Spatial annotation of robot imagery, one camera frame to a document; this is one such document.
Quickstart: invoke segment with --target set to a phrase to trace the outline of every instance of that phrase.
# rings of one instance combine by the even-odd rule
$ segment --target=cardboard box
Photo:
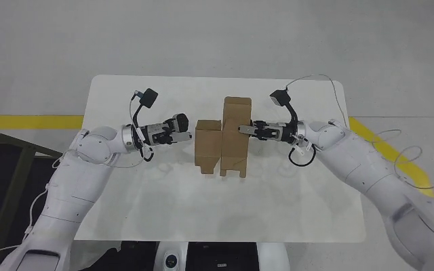
[[[222,154],[221,121],[199,120],[196,124],[195,165],[202,174],[214,174]]]
[[[197,122],[195,165],[201,167],[202,174],[213,174],[221,157],[220,176],[225,176],[227,170],[236,170],[239,171],[239,177],[246,177],[249,136],[239,133],[238,126],[250,125],[251,113],[250,98],[226,97],[223,125],[220,121]]]

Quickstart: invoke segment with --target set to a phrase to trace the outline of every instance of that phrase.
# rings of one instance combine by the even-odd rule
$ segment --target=black wire
[[[134,116],[133,116],[133,124],[134,124],[138,129],[139,129],[139,126],[138,126],[138,122],[137,122],[137,116],[138,116],[138,113],[140,112],[140,109],[142,109],[142,107],[143,107],[143,105],[139,105],[139,106],[137,107],[136,112],[134,113]],[[151,161],[152,158],[154,157],[154,153],[152,152],[151,155],[150,155],[150,157],[149,157],[149,158],[146,158],[145,155],[144,155],[144,153],[143,153],[142,148],[139,149],[139,152],[140,152],[140,156],[141,156],[141,157],[143,158],[143,160],[145,160],[146,162]]]
[[[286,106],[286,108],[288,109],[288,111],[291,114],[291,122],[295,123],[297,125],[297,123],[298,123],[298,116],[297,116],[296,111],[292,108],[292,106],[291,106],[290,103],[285,104],[285,106]]]
[[[134,113],[134,116],[133,116],[133,124],[136,126],[137,129],[138,129],[137,116],[138,116],[140,109],[142,109],[142,107],[143,107],[143,105],[139,105],[137,107],[136,112]]]
[[[317,155],[317,149],[316,149],[315,145],[312,144],[312,148],[313,148],[312,159],[311,159],[309,162],[307,162],[306,164],[304,164],[304,165],[297,164],[297,163],[295,163],[295,162],[292,160],[291,155],[292,155],[292,153],[293,153],[294,150],[295,150],[295,148],[292,148],[292,150],[290,151],[290,154],[288,155],[288,158],[289,158],[290,162],[291,162],[293,165],[296,165],[297,167],[307,167],[308,165],[310,165],[310,164],[313,162],[313,159],[315,159],[315,156]]]

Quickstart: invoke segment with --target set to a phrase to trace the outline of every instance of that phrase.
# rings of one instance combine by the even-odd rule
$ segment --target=black metal frame
[[[0,247],[4,247],[36,153],[45,154],[47,158],[59,158],[62,153],[2,133],[0,133],[0,144],[21,148],[20,158],[0,209]]]

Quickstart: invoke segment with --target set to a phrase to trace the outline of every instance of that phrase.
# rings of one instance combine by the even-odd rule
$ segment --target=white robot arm
[[[46,186],[47,200],[39,219],[26,231],[22,244],[1,263],[0,270],[68,270],[75,234],[102,194],[119,156],[142,150],[144,144],[190,140],[188,126],[185,114],[176,114],[163,123],[126,125],[118,131],[110,127],[82,129]],[[142,158],[149,161],[152,157],[143,154]]]
[[[239,131],[260,140],[313,150],[337,178],[372,201],[383,218],[392,247],[409,265],[416,270],[434,270],[434,199],[397,178],[369,142],[339,122],[298,121],[285,90],[277,90],[271,97],[277,105],[289,109],[291,122],[254,121],[253,126],[240,126]]]

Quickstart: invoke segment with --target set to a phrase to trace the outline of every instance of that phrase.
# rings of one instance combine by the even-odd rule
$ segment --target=yellow floor line
[[[350,128],[369,141],[379,141],[380,137],[370,131],[366,126],[357,119],[349,118]],[[16,116],[0,115],[0,129],[81,129],[83,116],[60,116],[60,115],[42,115],[42,116]],[[399,152],[387,142],[376,143],[376,148],[388,160],[395,160]],[[427,173],[418,167],[415,163],[400,163],[398,168],[410,177],[417,186],[430,186]],[[421,190],[428,196],[433,196],[432,190]]]
[[[83,116],[0,115],[0,129],[81,129]]]
[[[370,131],[365,125],[361,124],[357,119],[350,117],[349,120],[350,120],[351,130],[353,130],[357,135],[369,141],[381,141],[381,138],[379,136],[375,136],[375,133],[373,131]],[[381,152],[381,154],[385,159],[389,161],[394,161],[397,158],[399,151],[394,149],[394,147],[389,145],[387,142],[379,142],[374,144],[376,149],[379,152]],[[399,158],[400,163],[397,165],[397,167],[402,172],[404,172],[408,177],[411,178],[411,180],[409,178],[408,181],[411,182],[413,180],[414,184],[419,187],[431,186],[428,174],[415,163],[412,162],[404,163],[406,161],[408,161],[408,159],[405,156],[402,156],[401,158]],[[423,194],[427,196],[434,197],[434,193],[432,190],[421,189],[419,191],[421,191]]]

